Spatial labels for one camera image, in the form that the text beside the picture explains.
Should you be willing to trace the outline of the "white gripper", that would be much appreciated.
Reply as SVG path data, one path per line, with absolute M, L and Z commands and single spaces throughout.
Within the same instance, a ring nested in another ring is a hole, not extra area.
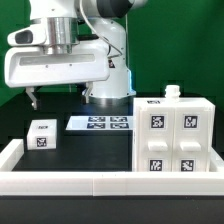
M 34 110 L 38 108 L 35 86 L 87 82 L 82 99 L 90 101 L 93 83 L 109 77 L 107 49 L 94 45 L 77 45 L 71 54 L 46 55 L 41 47 L 14 47 L 5 56 L 5 83 L 27 87 Z

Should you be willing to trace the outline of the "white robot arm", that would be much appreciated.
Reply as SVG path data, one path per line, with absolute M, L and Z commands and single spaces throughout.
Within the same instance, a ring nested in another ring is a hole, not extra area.
M 135 95 L 126 65 L 127 31 L 115 20 L 148 0 L 29 0 L 31 24 L 8 35 L 4 78 L 24 87 L 82 84 L 86 102 Z

